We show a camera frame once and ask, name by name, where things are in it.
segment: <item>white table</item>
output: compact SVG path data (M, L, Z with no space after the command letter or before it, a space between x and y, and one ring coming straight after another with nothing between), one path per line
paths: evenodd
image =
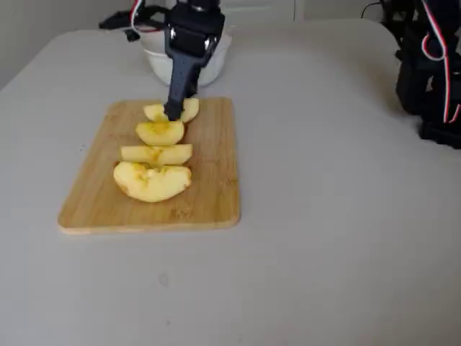
M461 153L421 141L367 21L236 33L228 231L72 237L56 216L107 106L166 97L122 33L56 38L0 92L0 345L461 343Z

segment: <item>wooden cutting board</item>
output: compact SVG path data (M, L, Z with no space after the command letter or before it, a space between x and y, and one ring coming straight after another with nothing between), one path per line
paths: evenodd
M58 223L67 234L228 228L240 218L232 101L200 100L198 116L181 143L193 145L186 163L192 185L160 203L144 203L123 194L112 177L120 147L142 145L135 126L147 121L143 106L156 100L127 100L112 105L67 197Z

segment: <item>red cable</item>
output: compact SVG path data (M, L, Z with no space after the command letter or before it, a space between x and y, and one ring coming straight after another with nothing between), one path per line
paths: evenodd
M138 5L142 2L143 0L135 0L133 7L131 7L130 10L130 22L134 23L134 17L136 16L137 13L135 13L135 9L138 7ZM139 30L136 26L133 26L133 29L136 32L142 32L142 33L149 33L149 32L158 32L161 31L161 29L151 29L151 30Z
M448 121L448 115L449 115L449 101L450 101L450 95L451 95L451 83L450 83L450 72L449 72L449 58L447 54L447 44L445 43L444 36L442 34L442 31L440 30L440 27L435 20L434 15L432 14L429 6L427 3L423 0L423 5L424 9L426 10L427 16L429 18L429 22L432 26L432 29L439 41L439 44L441 45L442 48L442 56L440 57L435 57L431 55L431 53L427 50L427 43L429 41L429 33L424 37L422 41L422 50L424 55L432 61L444 61L444 72L445 72L445 105L444 105L444 123L454 123L457 119L458 112L460 110L460 106L457 106L457 110L455 112L455 115L453 118Z

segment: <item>apple wedge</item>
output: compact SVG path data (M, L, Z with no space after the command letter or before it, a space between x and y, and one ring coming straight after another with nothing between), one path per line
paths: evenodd
M122 160L141 162L152 166L183 164L192 156L192 144L176 146L123 146Z
M148 146L172 146L184 136L184 123L140 123L136 126L136 133Z
M192 183L192 173L180 166L147 169L142 164L120 162L114 168L114 179L127 196L154 203L186 190Z
M184 100L184 111L181 114L181 121L188 123L192 121L199 113L200 102L198 99L185 99ZM144 113L146 117L155 123L165 123L168 121L168 117L165 114L165 108L163 105L149 105L144 107Z

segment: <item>cable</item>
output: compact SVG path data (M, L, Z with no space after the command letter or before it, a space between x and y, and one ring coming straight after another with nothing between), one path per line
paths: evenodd
M429 33L424 37L421 43L421 49L424 55L431 61L444 61L444 71L445 71L445 105L444 105L444 123L454 123L458 117L458 113L460 111L460 105L457 106L455 115L453 118L448 121L449 115L449 100L450 100L450 72L449 72L449 58L447 54L447 44L445 43L445 39L443 37L442 31L435 20L434 15L431 12L431 9L426 3L426 0L422 0L424 10L426 11L427 17L429 18L429 23L431 24L432 30L434 31L437 40L439 41L440 47L442 48L442 54L440 57L433 56L427 50L427 42L429 41Z
M159 29L154 29L154 30L140 30L136 27L135 20L138 15L138 11L140 6L143 4L144 0L135 0L135 3L133 4L133 7L131 8L131 13L130 13L130 24L131 28L133 29L134 32L137 34L141 33L147 33L147 32L157 32L160 31Z
M365 6L365 8L364 8L363 11L362 11L362 14L360 15L360 19L363 19L363 16L365 15L365 12L367 11L368 7L374 6L374 5L379 5L379 4L381 4L380 1L378 1L378 2L372 2L371 4L368 4L367 6Z

